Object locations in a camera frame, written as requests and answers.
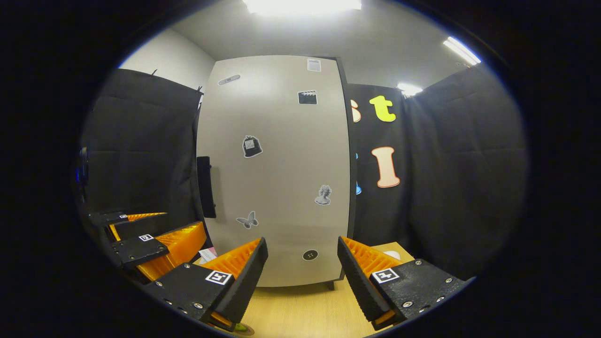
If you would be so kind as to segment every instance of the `ceiling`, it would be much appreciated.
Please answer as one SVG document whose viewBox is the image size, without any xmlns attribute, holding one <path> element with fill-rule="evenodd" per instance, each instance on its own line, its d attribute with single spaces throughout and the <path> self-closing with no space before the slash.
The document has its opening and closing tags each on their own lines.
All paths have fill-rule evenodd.
<svg viewBox="0 0 601 338">
<path fill-rule="evenodd" d="M 426 88 L 465 69 L 446 34 L 396 2 L 362 0 L 361 10 L 330 16 L 251 14 L 242 0 L 219 1 L 172 27 L 216 61 L 255 55 L 340 57 L 347 81 Z"/>
</svg>

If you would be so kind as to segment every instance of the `black door handle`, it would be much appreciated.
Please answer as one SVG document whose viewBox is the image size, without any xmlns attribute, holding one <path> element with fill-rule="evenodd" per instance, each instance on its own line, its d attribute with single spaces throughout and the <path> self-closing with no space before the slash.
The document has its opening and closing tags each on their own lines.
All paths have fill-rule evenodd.
<svg viewBox="0 0 601 338">
<path fill-rule="evenodd" d="M 200 192 L 200 204 L 203 207 L 205 218 L 216 218 L 215 202 L 213 201 L 213 188 L 211 187 L 211 162 L 208 156 L 196 158 L 198 173 L 198 190 Z"/>
</svg>

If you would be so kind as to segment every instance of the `round button sticker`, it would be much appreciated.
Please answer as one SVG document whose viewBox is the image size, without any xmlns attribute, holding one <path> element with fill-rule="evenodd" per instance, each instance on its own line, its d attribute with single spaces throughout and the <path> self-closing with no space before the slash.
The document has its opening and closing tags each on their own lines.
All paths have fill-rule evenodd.
<svg viewBox="0 0 601 338">
<path fill-rule="evenodd" d="M 304 260 L 314 260 L 315 258 L 317 258 L 318 254 L 319 253 L 317 253 L 317 250 L 307 250 L 304 254 L 302 254 L 302 258 Z"/>
</svg>

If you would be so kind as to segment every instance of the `statue bust sticker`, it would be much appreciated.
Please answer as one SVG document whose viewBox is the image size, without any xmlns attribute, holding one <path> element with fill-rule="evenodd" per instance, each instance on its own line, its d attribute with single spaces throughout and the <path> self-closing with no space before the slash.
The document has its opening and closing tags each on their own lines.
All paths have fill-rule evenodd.
<svg viewBox="0 0 601 338">
<path fill-rule="evenodd" d="M 330 204 L 330 195 L 332 194 L 332 188 L 329 185 L 322 185 L 319 188 L 319 196 L 315 198 L 315 203 L 319 205 L 329 205 Z"/>
</svg>

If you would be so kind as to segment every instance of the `wooden table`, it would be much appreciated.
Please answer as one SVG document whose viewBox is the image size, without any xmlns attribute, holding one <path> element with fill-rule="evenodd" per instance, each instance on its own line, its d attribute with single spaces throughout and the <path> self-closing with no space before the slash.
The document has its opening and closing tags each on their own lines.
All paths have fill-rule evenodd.
<svg viewBox="0 0 601 338">
<path fill-rule="evenodd" d="M 413 260 L 396 242 L 373 248 L 396 251 L 404 262 Z M 256 338 L 359 338 L 377 332 L 365 319 L 346 278 L 335 281 L 334 287 L 333 291 L 325 284 L 258 287 L 242 322 L 255 331 L 250 337 Z"/>
</svg>

